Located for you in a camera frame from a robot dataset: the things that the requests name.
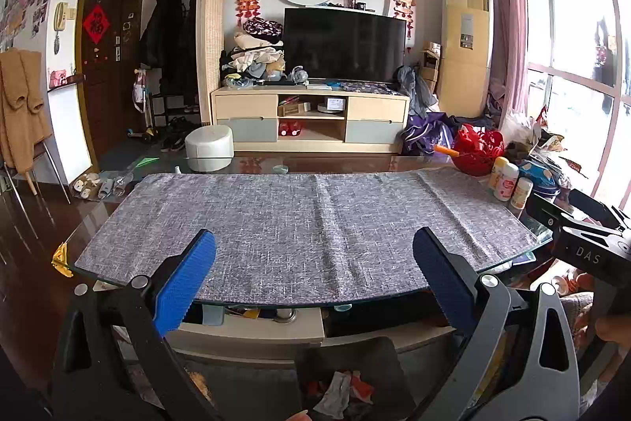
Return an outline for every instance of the air conditioner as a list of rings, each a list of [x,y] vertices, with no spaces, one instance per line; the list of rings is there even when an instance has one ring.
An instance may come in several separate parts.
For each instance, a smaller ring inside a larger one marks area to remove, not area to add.
[[[478,117],[487,100],[493,0],[445,0],[437,95],[448,115]]]

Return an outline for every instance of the pink curtain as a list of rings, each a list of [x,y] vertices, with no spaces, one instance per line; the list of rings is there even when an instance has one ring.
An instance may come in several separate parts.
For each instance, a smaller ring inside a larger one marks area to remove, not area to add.
[[[506,58],[506,79],[504,86],[504,110],[502,118],[512,109],[524,113],[528,88],[526,83],[526,48],[528,44],[528,7],[526,0],[497,0],[500,27],[502,28],[502,44]]]

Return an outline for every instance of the blue gripper pad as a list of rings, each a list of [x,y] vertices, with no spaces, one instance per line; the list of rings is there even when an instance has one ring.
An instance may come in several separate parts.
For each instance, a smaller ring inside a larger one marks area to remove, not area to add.
[[[153,321],[160,337],[179,327],[215,262],[215,251],[215,236],[205,229],[184,251],[177,268],[156,295]]]
[[[466,336],[472,335],[477,325],[478,274],[464,257],[448,253],[429,227],[416,231],[412,250],[449,324]]]

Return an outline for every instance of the black coat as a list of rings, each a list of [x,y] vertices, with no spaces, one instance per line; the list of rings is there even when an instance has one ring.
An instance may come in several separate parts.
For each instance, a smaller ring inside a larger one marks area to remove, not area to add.
[[[182,33],[179,39],[179,68],[182,76],[182,94],[184,104],[195,104],[195,95],[198,94],[197,82],[197,46],[195,44],[197,0],[190,0],[189,11],[186,13],[182,24]]]
[[[182,0],[156,0],[156,7],[140,39],[141,63],[162,69],[160,92],[163,94],[182,92],[177,68],[178,40],[183,21]]]

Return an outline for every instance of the yellow tape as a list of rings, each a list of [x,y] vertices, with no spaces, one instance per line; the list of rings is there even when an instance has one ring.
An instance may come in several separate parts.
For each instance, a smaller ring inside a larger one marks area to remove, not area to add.
[[[68,269],[68,245],[67,243],[61,243],[55,253],[52,254],[52,261],[50,262],[53,267],[66,277],[71,277],[73,272]]]

